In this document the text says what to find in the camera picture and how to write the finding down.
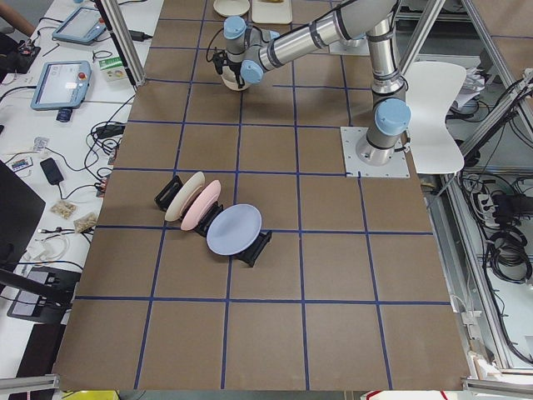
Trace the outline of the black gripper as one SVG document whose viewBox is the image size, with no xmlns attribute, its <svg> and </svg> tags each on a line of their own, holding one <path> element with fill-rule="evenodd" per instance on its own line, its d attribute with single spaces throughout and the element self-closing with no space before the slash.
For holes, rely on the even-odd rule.
<svg viewBox="0 0 533 400">
<path fill-rule="evenodd" d="M 214 53 L 212 54 L 211 62 L 214 64 L 216 72 L 219 76 L 222 75 L 224 69 L 230 69 L 235 73 L 237 82 L 242 82 L 241 77 L 241 62 L 232 61 L 225 50 L 218 50 L 215 48 Z"/>
</svg>

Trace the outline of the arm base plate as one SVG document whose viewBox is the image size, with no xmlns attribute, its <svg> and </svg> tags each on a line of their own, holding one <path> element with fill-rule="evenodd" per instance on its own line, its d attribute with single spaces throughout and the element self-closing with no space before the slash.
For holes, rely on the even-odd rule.
<svg viewBox="0 0 533 400">
<path fill-rule="evenodd" d="M 340 127 L 346 175 L 349 178 L 409 178 L 401 141 L 392 148 L 377 149 L 367 141 L 367 130 L 367 127 Z"/>
</svg>

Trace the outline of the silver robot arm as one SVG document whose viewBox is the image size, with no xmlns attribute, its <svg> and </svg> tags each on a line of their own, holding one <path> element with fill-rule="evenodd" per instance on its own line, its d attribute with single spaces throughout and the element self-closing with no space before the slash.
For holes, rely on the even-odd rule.
<svg viewBox="0 0 533 400">
<path fill-rule="evenodd" d="M 369 166 L 390 162 L 411 120 L 406 104 L 407 81 L 396 46 L 398 1 L 343 1 L 320 17 L 279 34 L 228 17 L 221 28 L 225 46 L 206 54 L 224 84 L 242 91 L 264 75 L 320 50 L 338 54 L 338 47 L 366 41 L 371 62 L 373 117 L 356 145 L 356 155 Z"/>
</svg>

